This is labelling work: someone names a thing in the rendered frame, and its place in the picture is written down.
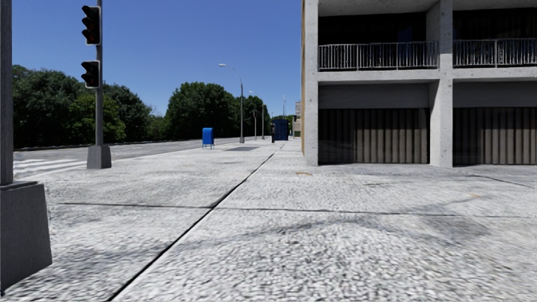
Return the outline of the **pale concrete building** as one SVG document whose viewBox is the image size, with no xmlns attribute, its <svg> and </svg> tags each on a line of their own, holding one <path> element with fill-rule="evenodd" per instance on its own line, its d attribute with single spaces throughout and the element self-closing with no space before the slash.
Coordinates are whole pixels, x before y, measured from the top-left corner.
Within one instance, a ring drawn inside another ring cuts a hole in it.
<svg viewBox="0 0 537 302">
<path fill-rule="evenodd" d="M 308 164 L 537 164 L 537 0 L 301 5 Z"/>
</svg>

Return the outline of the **blue booth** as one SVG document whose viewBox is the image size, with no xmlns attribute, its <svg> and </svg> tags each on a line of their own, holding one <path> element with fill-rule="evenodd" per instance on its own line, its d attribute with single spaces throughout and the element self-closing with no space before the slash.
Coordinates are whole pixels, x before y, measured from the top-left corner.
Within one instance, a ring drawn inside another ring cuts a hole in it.
<svg viewBox="0 0 537 302">
<path fill-rule="evenodd" d="M 272 122 L 275 124 L 275 141 L 287 141 L 289 136 L 288 120 L 274 119 Z"/>
</svg>

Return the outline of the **grey pole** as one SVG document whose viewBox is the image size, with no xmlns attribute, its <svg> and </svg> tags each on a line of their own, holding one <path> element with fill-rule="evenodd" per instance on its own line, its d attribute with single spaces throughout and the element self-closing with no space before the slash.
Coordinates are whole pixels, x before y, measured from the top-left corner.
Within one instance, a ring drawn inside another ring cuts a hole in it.
<svg viewBox="0 0 537 302">
<path fill-rule="evenodd" d="M 12 0 L 0 0 L 0 292 L 52 263 L 44 186 L 13 167 Z"/>
</svg>

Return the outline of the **trees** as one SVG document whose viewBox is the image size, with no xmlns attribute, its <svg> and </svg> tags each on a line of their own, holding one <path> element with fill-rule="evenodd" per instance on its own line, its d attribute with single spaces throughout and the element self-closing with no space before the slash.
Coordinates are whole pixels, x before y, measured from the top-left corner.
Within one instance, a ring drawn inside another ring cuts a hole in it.
<svg viewBox="0 0 537 302">
<path fill-rule="evenodd" d="M 240 99 L 217 84 L 184 82 L 169 99 L 164 137 L 200 138 L 204 127 L 212 127 L 218 138 L 239 137 Z"/>
<path fill-rule="evenodd" d="M 16 148 L 95 142 L 95 91 L 83 82 L 47 69 L 13 66 Z M 161 141 L 164 118 L 124 85 L 103 87 L 105 143 Z"/>
</svg>

